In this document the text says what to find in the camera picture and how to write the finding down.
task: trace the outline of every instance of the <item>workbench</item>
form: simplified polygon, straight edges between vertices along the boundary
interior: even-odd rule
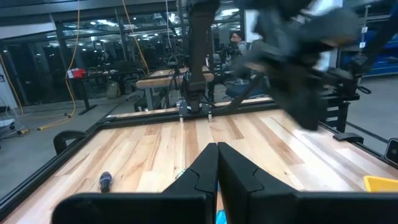
[[[187,68],[181,68],[180,73],[183,74],[187,71]],[[206,82],[211,82],[214,79],[214,75],[209,71],[208,67],[203,66],[203,71],[208,72],[203,75],[206,78]],[[172,81],[172,69],[157,70],[152,72],[147,79],[139,80],[136,85],[138,89],[144,90],[148,105],[148,110],[154,109],[154,103],[152,100],[152,89],[169,87]],[[179,86],[182,83],[183,75],[179,75],[175,78],[176,83],[172,83],[172,87],[175,85]]]
[[[217,108],[228,103],[218,103]],[[0,201],[0,221],[50,223],[55,206],[80,192],[161,192],[210,142],[226,142],[297,190],[363,191],[363,177],[398,179],[398,170],[337,131],[301,130],[270,98],[243,101],[238,111],[179,121],[175,108],[108,115]],[[221,195],[217,208],[222,209]]]

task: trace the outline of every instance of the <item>light wood surface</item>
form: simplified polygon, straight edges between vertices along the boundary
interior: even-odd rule
[[[186,71],[187,71],[187,68],[180,69],[181,73],[184,73]],[[203,66],[203,71],[208,72],[209,69],[206,66]],[[171,75],[171,69],[159,70],[159,71],[152,73],[149,76],[157,77],[157,76],[162,76],[162,75]],[[207,82],[211,82],[214,79],[214,75],[210,72],[204,73],[203,75],[205,76]],[[167,78],[154,78],[154,79],[147,79],[147,80],[139,80],[136,83],[136,85],[137,85],[137,88],[140,88],[140,89],[165,87],[165,86],[170,85],[171,79],[172,79],[171,77],[167,77]],[[177,80],[177,84],[181,83],[182,75],[179,76],[178,78],[176,78],[176,80]]]
[[[49,223],[61,199],[99,192],[104,171],[114,177],[112,192],[161,192],[209,142],[227,142],[298,190],[363,191],[364,175],[398,179],[398,170],[332,133],[301,131],[283,112],[262,111],[102,130],[4,223]]]
[[[251,99],[251,100],[244,100],[242,101],[242,104],[245,103],[253,103],[253,102],[262,102],[262,101],[270,101],[272,98],[269,97],[263,97],[263,98],[257,98],[257,99]],[[230,104],[231,102],[221,102],[221,103],[215,103],[215,106],[226,106]],[[177,108],[167,108],[167,109],[161,109],[161,110],[153,110],[153,111],[140,111],[140,112],[133,112],[133,113],[123,113],[123,114],[112,114],[109,115],[109,118],[125,118],[128,116],[140,116],[140,115],[145,115],[145,114],[157,114],[157,113],[164,113],[164,112],[172,112],[172,111],[178,111]]]

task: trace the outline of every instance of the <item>black clamp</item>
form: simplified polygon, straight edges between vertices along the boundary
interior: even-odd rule
[[[67,140],[71,139],[83,139],[86,138],[87,134],[84,131],[62,131],[54,137],[53,143],[55,152],[57,155],[61,154],[67,149]]]
[[[363,137],[355,134],[355,133],[339,133],[333,136],[337,141],[347,141],[350,143],[361,143],[363,144]]]

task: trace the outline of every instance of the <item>gray floor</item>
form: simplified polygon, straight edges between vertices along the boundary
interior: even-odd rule
[[[398,103],[396,100],[396,97],[398,97],[398,78],[363,80],[362,84],[371,89],[373,93],[372,95],[362,95],[361,100],[352,102],[349,108],[348,121],[386,139],[398,136]],[[223,86],[217,86],[215,91],[216,101],[228,101],[224,97],[223,92],[225,90]],[[171,102],[178,100],[176,92],[173,92],[171,95]],[[1,140],[0,180],[2,181],[0,185],[0,198],[55,156],[52,139],[57,133],[68,129],[85,131],[114,109],[120,102],[124,102],[124,98],[118,100],[91,100],[91,104],[98,105],[95,109],[83,116],[75,116],[71,121],[63,125],[43,131],[32,131],[29,135],[20,138]],[[77,107],[77,112],[84,109],[82,102],[78,102]],[[57,108],[62,108],[62,110],[46,111]],[[71,103],[56,103],[25,108],[25,113],[33,113],[21,117],[20,120],[28,127],[35,128],[51,123],[61,117],[41,118],[38,116],[63,114],[64,112],[71,112],[71,108]],[[125,102],[118,106],[112,114],[130,113],[132,111],[132,102]],[[386,149],[384,143],[349,126],[346,131],[364,136],[366,145],[375,149],[378,153],[384,153]]]

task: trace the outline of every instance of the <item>man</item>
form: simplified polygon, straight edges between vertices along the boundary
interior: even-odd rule
[[[248,44],[244,41],[244,34],[240,30],[233,32],[231,42],[238,45],[238,49],[242,55],[245,55],[248,50]]]

